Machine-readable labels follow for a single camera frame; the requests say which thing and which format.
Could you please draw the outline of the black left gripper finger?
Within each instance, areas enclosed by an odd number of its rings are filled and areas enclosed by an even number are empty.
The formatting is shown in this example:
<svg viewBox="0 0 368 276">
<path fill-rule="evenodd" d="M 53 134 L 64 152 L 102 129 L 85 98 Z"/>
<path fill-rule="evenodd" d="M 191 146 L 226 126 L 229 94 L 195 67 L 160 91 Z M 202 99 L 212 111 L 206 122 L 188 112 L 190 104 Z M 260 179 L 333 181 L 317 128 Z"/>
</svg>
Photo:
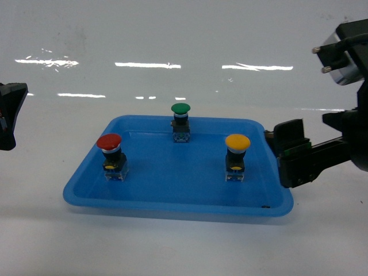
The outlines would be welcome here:
<svg viewBox="0 0 368 276">
<path fill-rule="evenodd" d="M 28 93 L 26 83 L 1 83 L 1 150 L 16 146 L 14 130 L 17 116 Z"/>
</svg>

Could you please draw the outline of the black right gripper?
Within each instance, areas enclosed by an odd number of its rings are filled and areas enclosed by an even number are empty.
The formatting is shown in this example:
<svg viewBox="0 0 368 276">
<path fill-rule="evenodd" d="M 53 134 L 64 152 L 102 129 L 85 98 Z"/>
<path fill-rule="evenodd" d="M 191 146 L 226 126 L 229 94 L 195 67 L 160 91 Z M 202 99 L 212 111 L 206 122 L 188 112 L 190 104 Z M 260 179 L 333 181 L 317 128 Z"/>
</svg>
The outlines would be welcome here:
<svg viewBox="0 0 368 276">
<path fill-rule="evenodd" d="M 283 187 L 295 188 L 313 182 L 325 169 L 350 159 L 360 170 L 367 171 L 367 83 L 357 92 L 355 109 L 326 113 L 322 118 L 323 123 L 340 131 L 343 139 L 312 146 L 310 139 L 304 136 L 302 119 L 282 122 L 273 131 L 264 131 L 267 144 L 279 157 Z"/>
</svg>

